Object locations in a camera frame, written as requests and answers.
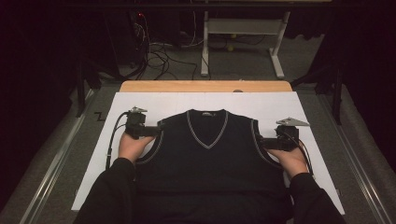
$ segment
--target white sheet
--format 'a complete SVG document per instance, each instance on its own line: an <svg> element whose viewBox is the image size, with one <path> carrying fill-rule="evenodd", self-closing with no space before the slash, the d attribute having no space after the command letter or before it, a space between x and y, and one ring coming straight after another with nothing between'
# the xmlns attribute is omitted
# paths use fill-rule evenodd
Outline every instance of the white sheet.
<svg viewBox="0 0 396 224"><path fill-rule="evenodd" d="M277 120L291 117L308 122L296 92L118 92L113 100L72 210L79 210L93 182L105 170L108 144L117 118L133 106L147 109L148 112L145 113L147 126L154 126L161 119L189 109L226 109L236 115L257 119L260 133L264 137L276 137L274 129L277 126ZM124 124L125 121L126 116L120 120L120 124ZM118 156L118 144L123 130L124 128L120 128L115 134L111 162ZM337 209L341 214L344 214L344 208L311 129L299 127L299 130L300 139L303 140L309 151L317 183L328 192Z"/></svg>

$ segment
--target wooden table edge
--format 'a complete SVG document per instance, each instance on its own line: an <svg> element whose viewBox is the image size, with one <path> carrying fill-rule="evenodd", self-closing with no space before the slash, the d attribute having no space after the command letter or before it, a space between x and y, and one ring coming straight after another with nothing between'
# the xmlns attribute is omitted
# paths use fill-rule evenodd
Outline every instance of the wooden table edge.
<svg viewBox="0 0 396 224"><path fill-rule="evenodd" d="M278 92L292 91L283 80L128 80L120 92Z"/></svg>

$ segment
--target person's arm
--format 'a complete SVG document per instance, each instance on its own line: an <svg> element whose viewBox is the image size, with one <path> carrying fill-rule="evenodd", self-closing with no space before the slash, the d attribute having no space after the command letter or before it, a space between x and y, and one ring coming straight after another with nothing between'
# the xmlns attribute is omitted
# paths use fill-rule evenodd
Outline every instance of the person's arm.
<svg viewBox="0 0 396 224"><path fill-rule="evenodd" d="M131 223L134 162L152 140L153 137L134 140L126 133L122 135L119 157L95 180L74 223Z"/></svg>
<svg viewBox="0 0 396 224"><path fill-rule="evenodd" d="M324 189L308 173L303 153L299 148L292 151L268 149L279 159L288 173L290 194L294 200L294 224L346 223Z"/></svg>

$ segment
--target black sleeve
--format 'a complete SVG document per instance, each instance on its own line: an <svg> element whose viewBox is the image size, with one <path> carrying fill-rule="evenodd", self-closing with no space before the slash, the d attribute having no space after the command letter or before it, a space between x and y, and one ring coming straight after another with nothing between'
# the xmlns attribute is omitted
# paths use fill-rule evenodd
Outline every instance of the black sleeve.
<svg viewBox="0 0 396 224"><path fill-rule="evenodd" d="M324 189L311 174L298 174L290 182L294 200L294 224L346 223Z"/></svg>
<svg viewBox="0 0 396 224"><path fill-rule="evenodd" d="M95 180L74 223L131 223L134 196L134 166L118 158Z"/></svg>

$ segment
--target sweater vest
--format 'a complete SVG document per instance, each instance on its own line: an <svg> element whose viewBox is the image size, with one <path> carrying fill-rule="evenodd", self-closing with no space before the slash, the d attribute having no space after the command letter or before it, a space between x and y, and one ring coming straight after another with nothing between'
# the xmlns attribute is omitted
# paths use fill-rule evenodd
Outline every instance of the sweater vest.
<svg viewBox="0 0 396 224"><path fill-rule="evenodd" d="M161 123L161 135L136 162L137 223L282 223L291 217L283 169L258 147L257 120L192 109Z"/></svg>

